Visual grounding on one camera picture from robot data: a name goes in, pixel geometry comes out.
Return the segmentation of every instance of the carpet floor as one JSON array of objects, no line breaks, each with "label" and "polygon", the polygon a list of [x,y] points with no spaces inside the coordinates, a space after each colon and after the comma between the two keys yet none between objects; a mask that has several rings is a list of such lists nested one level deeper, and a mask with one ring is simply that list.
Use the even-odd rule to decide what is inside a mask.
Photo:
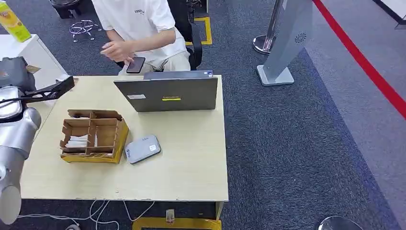
[{"label": "carpet floor", "polygon": [[[48,1],[10,1],[31,33],[38,34],[72,75],[115,75],[119,69],[99,54],[103,32],[73,43],[68,27],[97,20],[90,1],[76,19],[59,19]],[[223,75],[229,199],[225,230],[312,230],[325,217],[343,215],[364,229],[400,229],[374,177],[345,126],[309,55],[289,66],[292,85],[262,87],[255,67],[266,57],[253,51],[253,37],[269,22],[273,0],[210,0],[213,45],[204,46],[199,69]],[[91,201],[24,200],[22,214],[86,217]],[[128,202],[133,216],[149,202]],[[130,229],[122,202],[111,202],[101,219]],[[212,218],[214,204],[156,203],[146,216]],[[69,220],[22,218],[9,229],[65,229]],[[82,221],[82,229],[95,229]],[[102,229],[115,229],[111,224]]]}]

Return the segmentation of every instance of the cable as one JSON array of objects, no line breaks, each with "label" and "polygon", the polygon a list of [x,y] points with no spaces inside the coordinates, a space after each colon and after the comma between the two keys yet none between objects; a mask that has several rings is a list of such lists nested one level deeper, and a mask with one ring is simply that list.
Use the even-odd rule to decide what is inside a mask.
[{"label": "cable", "polygon": [[6,102],[14,102],[14,101],[22,101],[29,99],[29,97],[16,97],[16,98],[10,98],[10,99],[4,99],[0,101],[0,104],[6,103]]},{"label": "cable", "polygon": [[[79,226],[79,223],[76,222],[76,220],[88,220],[88,219],[90,219],[90,220],[92,220],[93,222],[95,222],[96,230],[98,229],[98,225],[99,225],[99,224],[111,224],[111,223],[115,223],[115,224],[117,225],[117,230],[120,230],[120,224],[119,224],[117,221],[115,221],[115,220],[113,220],[113,221],[107,221],[107,222],[99,221],[100,217],[102,216],[103,211],[104,211],[104,210],[106,209],[106,207],[108,206],[110,200],[108,200],[107,203],[106,203],[106,200],[103,200],[103,203],[101,204],[101,206],[100,206],[94,213],[91,212],[91,210],[93,209],[93,205],[94,205],[97,201],[98,201],[98,200],[95,200],[95,201],[93,201],[93,203],[91,204],[90,209],[89,209],[89,216],[86,217],[86,218],[73,218],[73,217],[66,217],[66,216],[56,216],[56,215],[51,215],[51,214],[29,214],[29,215],[20,215],[20,216],[18,216],[17,218],[19,219],[19,218],[51,217],[51,218],[53,218],[53,219],[59,219],[59,220],[68,220],[68,219],[69,219],[69,220],[73,221],[77,226]],[[143,213],[141,213],[141,214],[140,214],[137,218],[135,218],[135,219],[131,219],[130,213],[129,213],[128,208],[127,208],[127,204],[125,203],[125,201],[123,201],[123,203],[124,203],[124,207],[125,207],[125,210],[126,210],[126,212],[127,212],[128,218],[130,219],[130,221],[134,222],[134,221],[138,220],[139,218],[141,218],[148,210],[150,210],[150,209],[152,208],[152,206],[155,204],[155,201],[152,202],[152,204],[151,204]],[[93,219],[92,217],[93,217],[94,215],[96,215],[96,213],[97,213],[100,209],[101,209],[101,211],[100,211],[99,215],[97,216],[97,219]]]},{"label": "cable", "polygon": [[123,201],[124,202],[124,207],[125,207],[125,210],[127,211],[127,215],[128,215],[128,218],[130,219],[130,221],[132,221],[132,222],[134,222],[134,221],[136,221],[136,220],[138,220],[141,216],[143,216],[150,208],[152,208],[152,206],[155,204],[155,201],[154,202],[152,202],[152,204],[143,212],[143,213],[141,213],[141,215],[139,215],[137,218],[135,218],[135,219],[131,219],[131,217],[130,217],[130,213],[128,212],[128,208],[127,208],[127,205],[125,204],[125,201]]}]

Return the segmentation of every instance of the cardboard box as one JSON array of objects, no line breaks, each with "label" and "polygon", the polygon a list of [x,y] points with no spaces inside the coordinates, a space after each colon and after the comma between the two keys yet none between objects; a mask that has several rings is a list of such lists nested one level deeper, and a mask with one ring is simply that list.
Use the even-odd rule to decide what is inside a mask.
[{"label": "cardboard box", "polygon": [[[67,162],[119,163],[128,135],[128,126],[116,111],[68,110],[72,119],[65,119],[60,141],[60,157]],[[87,136],[85,147],[66,147],[71,136]]]}]

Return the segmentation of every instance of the speaker grille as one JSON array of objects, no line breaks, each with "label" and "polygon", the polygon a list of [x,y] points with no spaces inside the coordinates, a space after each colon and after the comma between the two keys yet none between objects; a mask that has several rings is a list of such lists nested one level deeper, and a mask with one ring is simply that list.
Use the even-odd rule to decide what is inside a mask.
[{"label": "speaker grille", "polygon": [[305,33],[300,33],[296,36],[296,38],[294,38],[294,42],[296,42],[297,44],[300,44],[302,42],[304,42],[307,38],[307,35]]}]

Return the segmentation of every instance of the smartphone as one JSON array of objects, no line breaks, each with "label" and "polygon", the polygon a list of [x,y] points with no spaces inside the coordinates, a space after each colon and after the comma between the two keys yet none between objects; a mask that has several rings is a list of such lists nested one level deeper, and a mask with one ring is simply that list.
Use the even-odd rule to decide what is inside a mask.
[{"label": "smartphone", "polygon": [[145,57],[133,58],[133,62],[128,66],[127,73],[140,73],[144,62]]}]

